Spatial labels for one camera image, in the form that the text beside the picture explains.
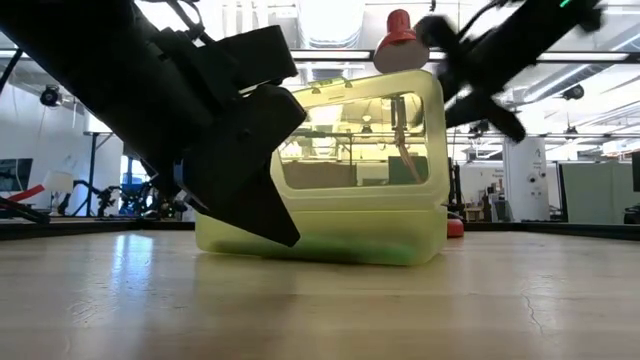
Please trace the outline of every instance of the plastic bin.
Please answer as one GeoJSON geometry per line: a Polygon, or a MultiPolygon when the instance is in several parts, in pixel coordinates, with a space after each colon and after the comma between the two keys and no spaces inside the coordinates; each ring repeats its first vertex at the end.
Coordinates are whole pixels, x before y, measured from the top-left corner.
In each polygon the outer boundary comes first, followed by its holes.
{"type": "Polygon", "coordinates": [[[274,153],[271,173],[300,241],[287,248],[197,215],[200,249],[388,265],[437,254],[449,193],[437,79],[413,70],[321,81],[294,95],[309,116],[274,153]]]}

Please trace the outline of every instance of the wooden floor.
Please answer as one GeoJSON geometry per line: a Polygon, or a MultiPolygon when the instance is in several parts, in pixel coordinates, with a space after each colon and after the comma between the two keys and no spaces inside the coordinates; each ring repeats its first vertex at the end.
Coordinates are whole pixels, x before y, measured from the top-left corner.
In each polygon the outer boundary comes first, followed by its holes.
{"type": "Polygon", "coordinates": [[[1,242],[0,358],[639,359],[640,243],[473,233],[390,268],[190,232],[1,242]]]}

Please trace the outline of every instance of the ceiling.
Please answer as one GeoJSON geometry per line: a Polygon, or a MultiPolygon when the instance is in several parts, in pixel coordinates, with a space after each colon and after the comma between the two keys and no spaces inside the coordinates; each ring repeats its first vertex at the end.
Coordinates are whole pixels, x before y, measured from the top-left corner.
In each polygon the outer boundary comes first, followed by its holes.
{"type": "MultiPolygon", "coordinates": [[[[165,4],[137,3],[158,27],[184,29],[165,4]]],[[[446,15],[454,26],[460,27],[485,4],[483,0],[439,0],[435,12],[446,15]]],[[[603,4],[606,15],[601,31],[588,36],[578,30],[573,31],[551,50],[611,51],[616,49],[616,44],[640,33],[640,0],[610,0],[603,1],[603,4]]],[[[292,49],[375,49],[386,34],[386,17],[391,11],[405,9],[415,23],[428,13],[429,5],[430,1],[413,0],[200,0],[198,6],[207,31],[214,38],[256,27],[280,25],[292,49]]],[[[513,11],[514,8],[506,8],[486,13],[472,27],[471,34],[484,33],[513,11]]],[[[0,47],[11,48],[12,44],[0,35],[0,47]]],[[[7,62],[5,56],[0,65],[7,62]]],[[[639,127],[634,127],[640,125],[640,84],[636,81],[640,64],[605,69],[589,65],[541,64],[526,69],[509,83],[500,99],[514,104],[521,111],[527,128],[533,132],[562,132],[568,123],[577,126],[582,133],[640,131],[639,127]],[[568,75],[575,73],[580,77],[569,76],[567,80],[568,75]],[[559,98],[551,90],[561,80],[564,80],[562,84],[570,80],[570,84],[582,85],[584,98],[572,101],[559,98]],[[541,93],[544,96],[533,96],[541,93]]],[[[433,70],[434,66],[428,64],[425,69],[433,70]]],[[[302,63],[299,68],[301,75],[286,82],[292,89],[304,87],[307,81],[320,78],[360,78],[377,74],[371,63],[302,63]]],[[[42,91],[46,84],[55,83],[31,61],[20,62],[11,81],[34,93],[42,91]]]]}

